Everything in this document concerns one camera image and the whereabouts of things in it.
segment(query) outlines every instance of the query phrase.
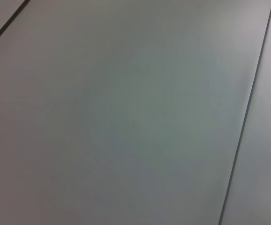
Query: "gap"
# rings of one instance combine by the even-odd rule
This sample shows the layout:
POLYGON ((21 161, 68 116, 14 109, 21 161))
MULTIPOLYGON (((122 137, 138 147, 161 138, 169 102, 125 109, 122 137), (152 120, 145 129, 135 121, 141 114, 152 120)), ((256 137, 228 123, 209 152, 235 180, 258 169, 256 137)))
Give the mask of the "gap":
POLYGON ((14 21, 14 19, 20 14, 30 0, 24 0, 24 2, 18 7, 18 9, 11 15, 7 22, 0 28, 0 36, 8 28, 8 26, 14 21))
POLYGON ((246 124, 246 120, 247 120, 247 115, 248 115, 248 111, 249 111, 249 107, 250 107, 250 103, 251 103, 251 99, 252 99, 253 90, 254 90, 254 87, 255 87, 255 84, 256 84, 256 78, 257 78, 257 73, 258 73, 259 65, 261 63, 261 59, 262 59, 262 55, 263 55, 263 48, 264 48, 264 45, 265 45, 265 41, 266 41, 268 29, 269 29, 270 20, 271 20, 271 10, 270 10, 269 19, 268 19, 268 22, 267 22, 267 27, 266 27, 265 35, 264 35, 264 38, 263 38, 263 44, 262 44, 261 52, 260 52, 260 55, 259 55, 259 58, 258 58, 258 62, 257 62, 256 73, 254 75, 254 79, 253 79, 253 83, 252 83, 252 87, 251 87, 251 91, 250 91, 250 96, 249 96, 249 100, 248 100, 248 104, 247 104, 247 108, 246 108, 246 112, 245 112, 245 117, 244 117, 242 129, 241 129, 241 134, 240 134, 240 138, 239 138, 237 150, 235 152, 235 156, 234 156, 234 160, 233 160, 233 167, 231 169, 231 174, 230 174, 230 178, 229 178, 229 182, 228 182, 228 186, 227 186, 227 191, 226 191, 225 199, 224 199, 224 202, 223 202, 222 211, 221 211, 221 214, 220 214, 220 219, 219 219, 219 224, 218 225, 222 225, 223 216, 224 216, 224 212, 225 212, 225 208, 226 208, 226 202, 228 200, 230 186, 231 186, 231 182, 232 182, 232 179, 233 179, 234 168, 235 168, 235 164, 236 164, 237 157, 238 157, 238 154, 239 154, 239 149, 240 149, 240 146, 241 146, 241 141, 242 141, 242 137, 243 137, 243 133, 244 133, 244 128, 245 128, 245 124, 246 124))

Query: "gray wall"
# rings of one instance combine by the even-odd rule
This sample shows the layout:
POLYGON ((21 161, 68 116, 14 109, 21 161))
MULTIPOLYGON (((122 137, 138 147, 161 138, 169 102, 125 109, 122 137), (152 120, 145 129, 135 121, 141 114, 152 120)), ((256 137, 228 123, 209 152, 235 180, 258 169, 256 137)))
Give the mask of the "gray wall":
POLYGON ((33 0, 0 38, 0 224, 216 225, 270 0, 33 0))

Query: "dark line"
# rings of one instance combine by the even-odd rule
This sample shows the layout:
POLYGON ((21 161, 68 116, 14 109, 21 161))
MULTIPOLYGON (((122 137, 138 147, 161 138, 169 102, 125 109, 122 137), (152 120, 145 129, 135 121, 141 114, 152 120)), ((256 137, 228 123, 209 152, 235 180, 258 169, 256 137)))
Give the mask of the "dark line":
POLYGON ((0 28, 0 36, 3 34, 3 32, 8 28, 8 26, 14 21, 14 19, 20 14, 20 12, 25 8, 27 3, 30 0, 25 0, 19 8, 12 14, 12 16, 7 20, 7 22, 0 28))
POLYGON ((259 65, 260 65, 260 62, 261 62, 261 59, 262 59, 262 55, 263 55, 263 47, 265 45, 265 41, 266 41, 268 29, 269 29, 270 20, 271 20, 271 10, 270 10, 269 19, 268 19, 268 22, 267 22, 267 27, 266 27, 265 35, 264 35, 264 38, 263 38, 263 44, 262 44, 261 52, 260 52, 260 55, 259 55, 259 58, 258 58, 258 62, 257 62, 256 73, 255 73, 255 76, 254 76, 254 79, 253 79, 252 88, 251 88, 251 91, 250 91, 250 96, 249 96, 249 100, 248 100, 248 104, 247 104, 247 108, 246 108, 246 112, 245 112, 245 117, 244 117, 242 129, 241 129, 241 134, 240 134, 240 138, 239 138, 237 150, 235 152, 235 156, 234 156, 234 160, 233 160, 233 167, 231 169, 231 174, 230 174, 230 178, 229 178, 229 182, 228 182, 228 186, 227 186, 227 191, 226 191, 224 203, 223 203, 223 206, 222 206, 222 211, 221 211, 221 215, 220 215, 220 219, 219 219, 219 224, 218 225, 222 225, 223 216, 224 216, 225 207, 226 207, 226 202, 227 202, 227 199, 228 199, 228 195, 229 195, 229 191, 230 191, 230 186, 231 186, 231 182, 232 182, 232 179, 233 179, 234 168, 235 168, 235 164, 236 164, 237 157, 238 157, 238 154, 239 154, 239 149, 240 149, 240 145, 241 145, 241 141, 242 141, 242 137, 243 137, 243 133, 244 133, 244 128, 245 128, 245 124, 246 124, 246 120, 247 120, 247 115, 248 115, 248 111, 249 111, 249 107, 250 107, 250 103, 251 103, 251 99, 252 99, 252 94, 253 94, 254 86, 255 86, 255 83, 256 83, 256 78, 257 78, 257 73, 258 73, 259 65))

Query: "panel seam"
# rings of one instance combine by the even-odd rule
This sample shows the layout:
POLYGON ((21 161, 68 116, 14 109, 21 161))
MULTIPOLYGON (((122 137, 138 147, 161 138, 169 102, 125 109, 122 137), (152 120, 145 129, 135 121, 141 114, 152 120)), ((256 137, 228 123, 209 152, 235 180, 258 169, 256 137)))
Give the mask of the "panel seam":
POLYGON ((0 36, 9 27, 9 25, 15 20, 15 18, 20 14, 20 12, 25 8, 28 2, 30 2, 30 0, 24 0, 24 2, 17 8, 17 10, 6 21, 6 23, 0 28, 0 36))
POLYGON ((224 198, 224 202, 223 202, 222 211, 221 211, 221 214, 220 214, 220 219, 219 219, 218 225, 222 225, 223 216, 224 216, 224 212, 225 212, 225 208, 226 208, 226 203, 227 203, 228 195, 229 195, 229 192, 230 192, 230 186, 231 186, 232 179, 233 179, 233 173, 234 173, 237 157, 238 157, 238 154, 239 154, 241 141, 242 141, 242 138, 243 138, 243 133, 244 133, 244 128, 245 128, 245 124, 246 124, 246 120, 247 120, 247 115, 248 115, 248 112, 249 112, 251 99, 252 99, 253 91, 254 91, 255 84, 256 84, 256 79, 257 79, 259 66, 260 66, 260 63, 261 63, 261 60, 262 60, 263 49, 264 49, 264 45, 265 45, 265 41, 266 41, 268 29, 269 29, 270 20, 271 20, 271 9, 270 9, 268 22, 267 22, 266 31, 265 31, 264 38, 263 38, 263 44, 262 44, 261 52, 260 52, 258 62, 257 62, 256 73, 254 75, 254 79, 253 79, 253 82, 252 82, 252 87, 251 87, 249 100, 248 100, 248 104, 247 104, 247 108, 246 108, 246 112, 245 112, 245 116, 244 116, 244 121, 243 121, 242 129, 241 129, 241 134, 240 134, 238 146, 237 146, 237 149, 236 149, 236 152, 235 152, 235 156, 234 156, 234 160, 233 160, 233 167, 231 169, 231 174, 230 174, 230 178, 229 178, 229 182, 228 182, 228 186, 227 186, 227 190, 226 190, 226 195, 225 195, 225 198, 224 198))

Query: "groove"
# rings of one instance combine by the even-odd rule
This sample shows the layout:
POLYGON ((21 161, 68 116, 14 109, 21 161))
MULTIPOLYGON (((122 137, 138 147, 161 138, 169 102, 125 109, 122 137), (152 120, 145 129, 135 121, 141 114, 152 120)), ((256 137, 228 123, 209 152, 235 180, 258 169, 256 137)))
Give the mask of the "groove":
POLYGON ((243 133, 244 133, 244 128, 245 128, 245 124, 246 124, 246 120, 247 120, 247 115, 248 115, 248 112, 249 112, 249 107, 250 107, 250 103, 251 103, 251 99, 252 99, 252 95, 253 95, 253 90, 254 90, 254 87, 255 87, 255 84, 256 84, 258 69, 259 69, 260 62, 261 62, 262 55, 263 55, 263 48, 264 48, 264 45, 265 45, 270 20, 271 20, 271 9, 270 9, 270 14, 269 14, 268 22, 267 22, 267 27, 266 27, 265 35, 264 35, 264 38, 263 38, 263 44, 262 44, 261 52, 260 52, 258 62, 257 62, 256 73, 254 75, 254 79, 253 79, 253 83, 252 83, 252 87, 251 87, 251 91, 250 91, 250 95, 249 95, 249 100, 248 100, 248 104, 247 104, 247 108, 246 108, 246 112, 245 112, 245 117, 244 117, 242 129, 241 129, 241 134, 240 134, 237 150, 235 152, 235 156, 234 156, 234 160, 233 160, 233 167, 231 169, 231 174, 230 174, 230 178, 229 178, 229 182, 228 182, 228 186, 227 186, 227 190, 226 190, 226 195, 225 195, 225 198, 224 198, 224 202, 223 202, 222 211, 221 211, 221 214, 220 214, 220 219, 219 219, 218 225, 222 225, 223 216, 224 216, 224 212, 225 212, 225 208, 226 208, 226 202, 228 200, 230 186, 231 186, 232 179, 233 179, 234 168, 235 168, 235 164, 236 164, 237 157, 238 157, 238 154, 239 154, 239 149, 240 149, 240 146, 241 146, 241 141, 242 141, 242 137, 243 137, 243 133))
POLYGON ((11 15, 7 22, 0 28, 0 36, 8 28, 8 26, 14 21, 14 19, 20 14, 30 0, 24 0, 24 2, 18 7, 18 9, 11 15))

